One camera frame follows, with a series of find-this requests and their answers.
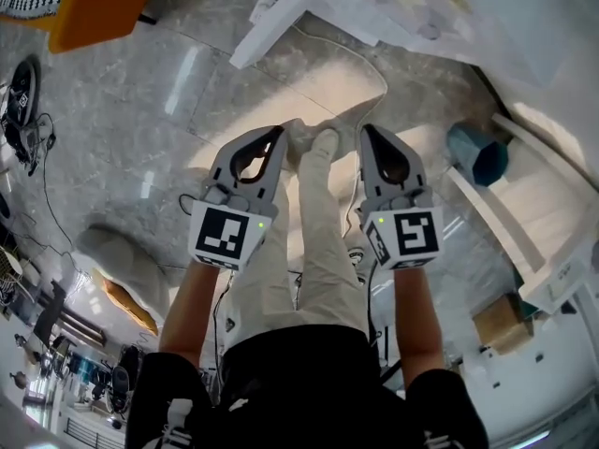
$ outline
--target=sleeve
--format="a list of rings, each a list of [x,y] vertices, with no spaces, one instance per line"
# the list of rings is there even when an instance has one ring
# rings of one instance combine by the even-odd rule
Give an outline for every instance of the sleeve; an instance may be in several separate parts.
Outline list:
[[[414,379],[406,402],[429,443],[454,443],[447,447],[489,447],[487,431],[461,377],[451,371],[433,369]]]
[[[179,355],[152,353],[143,359],[127,419],[126,445],[131,449],[162,436],[174,398],[191,399],[193,414],[212,407],[196,368]]]

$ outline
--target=cardboard box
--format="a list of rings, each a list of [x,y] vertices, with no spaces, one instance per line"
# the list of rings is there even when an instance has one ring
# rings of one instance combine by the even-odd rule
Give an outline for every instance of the cardboard box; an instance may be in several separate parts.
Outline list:
[[[500,355],[518,349],[533,338],[533,323],[523,321],[516,294],[503,295],[485,310],[477,314],[473,321],[480,342],[490,346]]]

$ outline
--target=chair leg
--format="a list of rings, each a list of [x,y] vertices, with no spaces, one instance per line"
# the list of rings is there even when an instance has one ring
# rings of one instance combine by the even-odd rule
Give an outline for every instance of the chair leg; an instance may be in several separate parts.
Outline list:
[[[139,14],[138,22],[147,23],[149,25],[156,25],[158,23],[157,20],[152,19],[152,18],[148,17],[147,15],[144,15],[143,13]]]

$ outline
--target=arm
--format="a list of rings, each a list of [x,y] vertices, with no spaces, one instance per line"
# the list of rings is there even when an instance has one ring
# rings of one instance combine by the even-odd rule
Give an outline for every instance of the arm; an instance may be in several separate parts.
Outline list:
[[[158,351],[187,359],[195,368],[206,339],[219,268],[192,261],[162,329]]]
[[[443,340],[422,268],[395,271],[395,330],[407,388],[430,369],[444,369]]]

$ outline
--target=orange chair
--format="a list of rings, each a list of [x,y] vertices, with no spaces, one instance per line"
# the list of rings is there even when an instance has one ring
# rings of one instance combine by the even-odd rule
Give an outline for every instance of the orange chair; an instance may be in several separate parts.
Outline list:
[[[75,50],[133,32],[148,0],[61,0],[56,15],[35,20],[0,20],[33,26],[50,33],[52,53]]]

